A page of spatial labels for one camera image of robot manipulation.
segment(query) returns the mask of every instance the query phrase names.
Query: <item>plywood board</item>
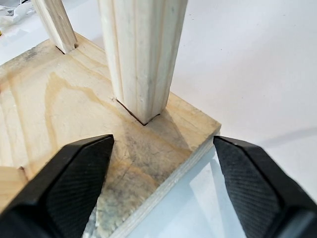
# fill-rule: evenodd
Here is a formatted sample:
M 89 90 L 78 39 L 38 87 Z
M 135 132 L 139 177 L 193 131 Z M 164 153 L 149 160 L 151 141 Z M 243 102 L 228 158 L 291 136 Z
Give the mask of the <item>plywood board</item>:
M 113 134 L 109 172 L 86 237 L 125 237 L 212 146 L 220 124 L 169 95 L 142 126 L 113 97 L 105 52 L 80 35 L 63 55 L 44 41 L 0 67 L 0 165 L 28 179 L 63 145 Z
M 27 183 L 23 169 L 0 166 L 0 212 Z

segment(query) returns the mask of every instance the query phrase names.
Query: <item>wooden leg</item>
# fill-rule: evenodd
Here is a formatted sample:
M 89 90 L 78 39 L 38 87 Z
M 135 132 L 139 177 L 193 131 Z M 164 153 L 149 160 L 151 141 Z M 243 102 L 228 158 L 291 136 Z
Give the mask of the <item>wooden leg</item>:
M 115 97 L 142 124 L 165 108 L 187 0 L 99 0 Z
M 22 169 L 0 167 L 0 212 L 27 183 Z
M 32 0 L 50 39 L 64 53 L 75 48 L 77 43 L 61 0 Z

